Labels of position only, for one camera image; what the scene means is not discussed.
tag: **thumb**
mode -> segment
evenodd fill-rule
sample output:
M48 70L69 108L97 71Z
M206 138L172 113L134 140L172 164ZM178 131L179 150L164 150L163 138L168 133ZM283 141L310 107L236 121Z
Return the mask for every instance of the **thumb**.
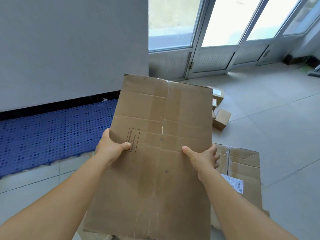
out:
M195 155L196 152L194 152L193 150L191 150L189 147L187 146L183 146L182 147L182 151L184 154L186 154L188 157L193 157Z
M130 147L131 147L131 143L130 143L130 142L124 142L124 143L120 144L120 147L121 147L121 149L122 149L123 151L129 150Z

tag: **blue plastic mat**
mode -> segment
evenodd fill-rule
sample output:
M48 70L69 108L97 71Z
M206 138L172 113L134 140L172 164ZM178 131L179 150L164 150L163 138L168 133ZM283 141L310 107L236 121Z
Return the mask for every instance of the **blue plastic mat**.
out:
M0 121L0 178L94 151L117 101Z

